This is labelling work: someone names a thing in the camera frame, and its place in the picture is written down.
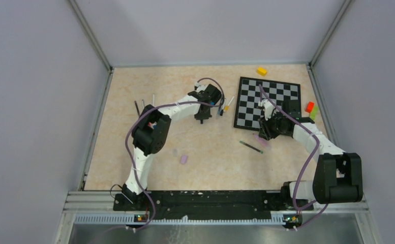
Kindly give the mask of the pink highlighter pen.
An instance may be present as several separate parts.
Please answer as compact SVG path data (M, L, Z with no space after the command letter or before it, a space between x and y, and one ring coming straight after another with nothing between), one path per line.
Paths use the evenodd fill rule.
M253 134L254 138L265 148L271 149L269 142L264 138L260 137L258 134Z

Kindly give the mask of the green gel pen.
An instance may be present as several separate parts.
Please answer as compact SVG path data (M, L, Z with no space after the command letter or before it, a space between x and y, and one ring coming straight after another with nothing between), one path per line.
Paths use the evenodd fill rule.
M246 146L246 147L248 147L248 148L250 148L250 149L252 149L252 150L254 150L254 151L258 152L258 153L260 153L260 154L263 154L263 153L264 153L262 150L260 150L260 149L258 149L258 148L256 148L256 147L254 147L254 146L252 146L252 145L250 145L250 144L248 144L248 143L246 143L246 142L244 142L244 141L242 141L242 140L240 140L239 142L240 142L242 145L244 145L244 146Z

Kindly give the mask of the pink highlighter cap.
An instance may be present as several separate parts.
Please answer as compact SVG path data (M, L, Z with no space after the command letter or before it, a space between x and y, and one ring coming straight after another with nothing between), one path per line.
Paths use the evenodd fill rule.
M182 156L180 157L180 163L181 163L181 164L186 164L186 163L187 163L187 160L188 160L188 155L182 155Z

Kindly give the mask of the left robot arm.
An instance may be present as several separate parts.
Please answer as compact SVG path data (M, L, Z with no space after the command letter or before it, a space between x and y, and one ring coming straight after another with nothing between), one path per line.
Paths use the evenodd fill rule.
M142 193L147 189L149 171L155 154L166 143L172 122L188 116L203 122L212 117L211 108L221 107L223 100L221 88L212 84L196 84L193 91L174 103L157 107L147 105L144 108L126 135L126 139L133 138L133 151L126 148L131 155L132 166L121 191L127 206L132 210L144 206L145 197Z

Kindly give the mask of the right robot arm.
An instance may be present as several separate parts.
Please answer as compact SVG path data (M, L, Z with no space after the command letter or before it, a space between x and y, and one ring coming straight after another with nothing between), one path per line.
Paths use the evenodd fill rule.
M293 118L270 99L258 102L259 137L288 136L309 153L297 180L284 183L280 195L285 209L300 210L300 200L320 204L360 202L363 199L361 157L333 144L309 117Z

